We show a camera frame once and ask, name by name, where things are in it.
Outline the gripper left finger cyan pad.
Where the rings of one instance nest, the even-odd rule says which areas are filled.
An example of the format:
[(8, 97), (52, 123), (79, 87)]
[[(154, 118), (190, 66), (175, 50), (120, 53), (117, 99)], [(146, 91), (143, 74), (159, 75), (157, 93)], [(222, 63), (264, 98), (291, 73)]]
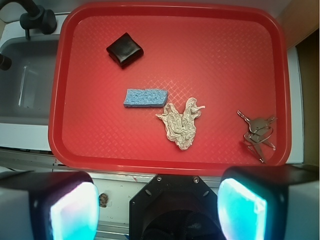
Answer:
[(2, 240), (93, 240), (99, 214), (99, 191), (84, 171), (0, 174)]

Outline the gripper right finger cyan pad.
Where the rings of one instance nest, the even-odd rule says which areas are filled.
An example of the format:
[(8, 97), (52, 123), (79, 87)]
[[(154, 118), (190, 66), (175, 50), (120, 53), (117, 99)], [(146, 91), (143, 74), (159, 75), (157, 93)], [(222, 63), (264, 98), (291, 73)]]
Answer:
[(228, 240), (318, 240), (320, 169), (230, 167), (221, 178), (217, 210)]

